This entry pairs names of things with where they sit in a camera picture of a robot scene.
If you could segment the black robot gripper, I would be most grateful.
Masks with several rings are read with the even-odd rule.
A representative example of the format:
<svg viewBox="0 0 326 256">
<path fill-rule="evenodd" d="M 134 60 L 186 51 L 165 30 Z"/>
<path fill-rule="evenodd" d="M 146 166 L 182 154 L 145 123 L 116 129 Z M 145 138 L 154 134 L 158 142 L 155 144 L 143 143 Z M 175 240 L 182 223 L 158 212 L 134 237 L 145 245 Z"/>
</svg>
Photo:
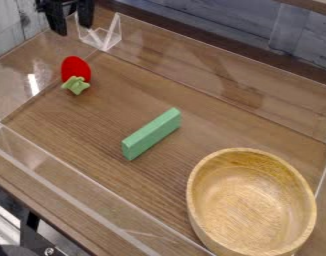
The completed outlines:
<svg viewBox="0 0 326 256">
<path fill-rule="evenodd" d="M 67 35 L 67 23 L 63 8 L 70 13 L 78 11 L 79 24 L 87 29 L 94 23 L 95 0 L 35 0 L 38 12 L 46 12 L 50 28 L 59 35 Z"/>
</svg>

